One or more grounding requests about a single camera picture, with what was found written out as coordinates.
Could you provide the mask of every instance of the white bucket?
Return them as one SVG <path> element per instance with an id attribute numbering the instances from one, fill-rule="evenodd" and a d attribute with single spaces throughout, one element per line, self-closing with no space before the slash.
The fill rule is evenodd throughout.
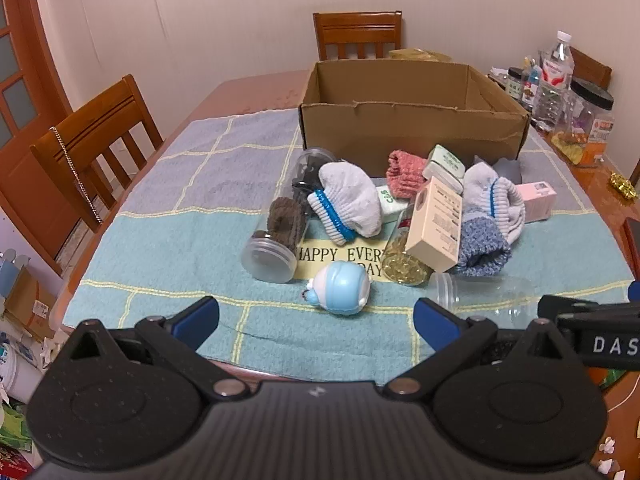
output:
<path id="1" fill-rule="evenodd" d="M 9 343 L 4 343 L 0 348 L 0 376 L 7 394 L 26 404 L 38 386 L 42 373 L 11 348 Z"/>

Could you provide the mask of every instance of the blue toy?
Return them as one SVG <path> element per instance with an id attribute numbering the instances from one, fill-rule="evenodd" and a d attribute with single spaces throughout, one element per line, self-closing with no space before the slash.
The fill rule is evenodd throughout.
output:
<path id="1" fill-rule="evenodd" d="M 307 303 L 321 305 L 332 314 L 352 316 L 369 299 L 371 282 L 363 266 L 337 261 L 323 267 L 302 293 Z"/>

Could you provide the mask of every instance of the blue knit sock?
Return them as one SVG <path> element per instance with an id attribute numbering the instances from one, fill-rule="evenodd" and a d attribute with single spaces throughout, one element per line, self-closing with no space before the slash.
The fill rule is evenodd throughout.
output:
<path id="1" fill-rule="evenodd" d="M 495 220 L 476 206 L 462 212 L 458 264 L 449 272 L 463 276 L 493 276 L 511 258 L 511 247 Z"/>

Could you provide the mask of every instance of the clear plastic jar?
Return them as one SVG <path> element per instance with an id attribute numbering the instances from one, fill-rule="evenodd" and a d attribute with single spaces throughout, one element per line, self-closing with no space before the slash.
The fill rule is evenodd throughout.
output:
<path id="1" fill-rule="evenodd" d="M 434 272 L 426 295 L 454 314 L 465 312 L 465 305 L 492 303 L 499 298 L 508 306 L 482 313 L 502 328 L 526 328 L 535 317 L 535 312 L 527 307 L 535 300 L 534 287 L 529 280 L 516 276 L 457 276 Z"/>
<path id="2" fill-rule="evenodd" d="M 507 94 L 519 101 L 522 96 L 522 69 L 517 66 L 511 66 L 508 74 L 504 89 Z"/>
<path id="3" fill-rule="evenodd" d="M 335 155 L 324 148 L 309 148 L 302 152 L 296 161 L 295 174 L 291 181 L 294 198 L 305 204 L 307 215 L 314 215 L 313 208 L 306 201 L 306 197 L 316 189 L 322 189 L 320 168 L 328 162 L 338 162 Z"/>
<path id="4" fill-rule="evenodd" d="M 322 189 L 318 170 L 336 158 L 327 150 L 305 150 L 262 209 L 252 236 L 240 255 L 244 269 L 256 280 L 286 283 L 296 270 L 296 253 L 302 242 L 308 216 L 313 212 L 306 197 Z"/>
<path id="5" fill-rule="evenodd" d="M 609 92 L 575 77 L 551 142 L 576 166 L 597 166 L 613 129 L 612 108 Z"/>
<path id="6" fill-rule="evenodd" d="M 418 258 L 407 254 L 404 250 L 409 236 L 411 216 L 414 214 L 415 197 L 409 201 L 407 208 L 400 213 L 394 230 L 386 242 L 382 253 L 382 272 L 392 282 L 401 285 L 420 285 L 433 272 Z"/>

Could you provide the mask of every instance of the black jar lid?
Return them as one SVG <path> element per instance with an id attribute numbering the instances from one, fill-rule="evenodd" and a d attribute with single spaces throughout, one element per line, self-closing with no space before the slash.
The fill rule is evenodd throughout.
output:
<path id="1" fill-rule="evenodd" d="M 517 66 L 510 66 L 509 75 L 516 79 L 522 79 L 522 69 Z"/>
<path id="2" fill-rule="evenodd" d="M 571 90 L 598 108 L 603 110 L 611 110 L 613 108 L 611 94 L 590 81 L 574 77 L 571 81 Z"/>

